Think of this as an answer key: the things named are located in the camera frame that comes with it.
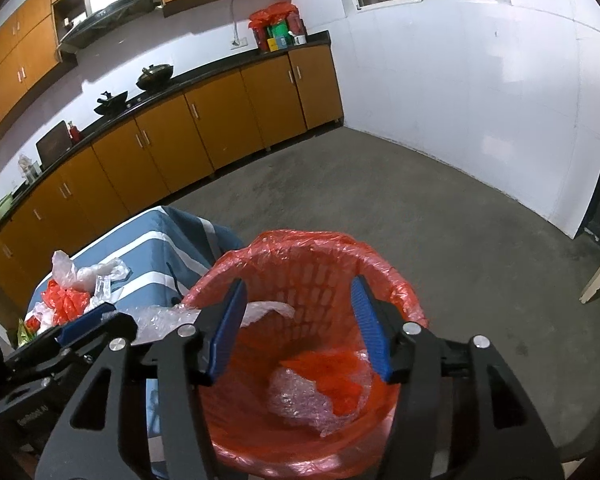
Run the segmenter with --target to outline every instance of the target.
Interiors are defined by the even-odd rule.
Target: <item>black countertop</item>
[[[143,92],[136,97],[130,99],[127,102],[129,108],[127,108],[120,115],[113,118],[102,117],[86,128],[82,129],[82,140],[73,146],[70,150],[65,152],[58,160],[56,160],[48,168],[44,168],[40,177],[36,179],[33,184],[27,186],[27,188],[18,195],[14,200],[11,208],[0,220],[0,229],[8,222],[13,215],[14,211],[27,199],[27,196],[36,189],[36,187],[51,173],[53,173],[58,167],[60,167],[65,161],[71,158],[76,153],[80,152],[83,148],[89,146],[94,140],[109,132],[114,126],[125,121],[130,120],[134,116],[138,115],[142,110],[149,108],[160,101],[163,101],[167,97],[183,91],[190,86],[200,83],[205,79],[219,75],[229,70],[235,70],[251,63],[256,63],[273,57],[284,56],[289,50],[295,50],[298,48],[306,48],[309,46],[316,46],[320,44],[331,44],[331,37],[329,31],[325,30],[310,34],[307,36],[307,43],[304,45],[290,46],[283,50],[277,50],[275,52],[260,52],[258,49],[248,50],[247,52],[241,52],[240,54],[234,54],[217,61],[213,61],[203,66],[189,70],[188,72],[182,73],[173,77],[169,85],[157,92]]]

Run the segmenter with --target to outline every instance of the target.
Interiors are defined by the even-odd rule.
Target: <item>white wall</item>
[[[0,10],[0,24],[24,0],[10,0]],[[38,159],[36,142],[59,121],[83,129],[100,116],[93,109],[104,91],[141,93],[136,80],[142,67],[170,63],[174,75],[256,48],[248,15],[280,0],[235,0],[238,35],[248,46],[231,50],[234,38],[230,0],[214,2],[164,18],[159,9],[127,23],[78,53],[78,66],[56,82],[22,114],[0,141],[0,198],[23,181],[21,153]]]
[[[328,28],[345,123],[459,168],[573,237],[600,173],[595,0],[423,0],[358,12],[292,0]]]

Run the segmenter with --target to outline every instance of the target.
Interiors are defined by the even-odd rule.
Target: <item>range hood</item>
[[[147,14],[160,5],[161,0],[117,0],[104,9],[93,12],[86,19],[75,25],[59,41],[58,49],[75,53],[93,43],[105,34]]]

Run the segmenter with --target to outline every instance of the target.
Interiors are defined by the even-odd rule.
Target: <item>gray concrete floor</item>
[[[338,128],[254,160],[172,204],[232,228],[351,234],[414,287],[433,332],[487,335],[536,405],[564,460],[600,436],[600,264],[502,193],[419,153]]]

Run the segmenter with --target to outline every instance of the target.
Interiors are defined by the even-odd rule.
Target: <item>blue and white striped cloth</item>
[[[122,259],[130,272],[111,283],[117,310],[137,306],[170,307],[177,304],[225,252],[240,249],[242,241],[228,228],[172,207],[154,207],[100,237],[72,256],[76,267]],[[42,301],[51,274],[38,285],[29,310]],[[160,437],[157,380],[146,385],[147,436],[154,473],[166,478]]]

